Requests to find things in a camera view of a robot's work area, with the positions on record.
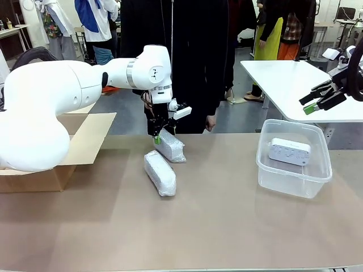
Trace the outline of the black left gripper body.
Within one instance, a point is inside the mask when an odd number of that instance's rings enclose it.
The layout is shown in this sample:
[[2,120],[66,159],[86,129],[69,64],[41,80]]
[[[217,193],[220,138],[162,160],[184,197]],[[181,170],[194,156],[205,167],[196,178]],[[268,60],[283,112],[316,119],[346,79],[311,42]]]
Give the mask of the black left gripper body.
[[169,119],[167,104],[146,105],[147,133],[153,136],[153,129],[164,128]]

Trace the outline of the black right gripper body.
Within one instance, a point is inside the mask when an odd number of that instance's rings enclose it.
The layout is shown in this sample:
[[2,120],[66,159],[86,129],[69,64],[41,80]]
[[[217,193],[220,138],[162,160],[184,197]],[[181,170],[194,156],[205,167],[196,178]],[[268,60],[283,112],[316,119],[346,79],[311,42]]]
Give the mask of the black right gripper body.
[[317,101],[317,106],[320,110],[327,111],[342,102],[346,101],[344,87],[338,87],[335,84],[325,86],[320,91],[320,99]]

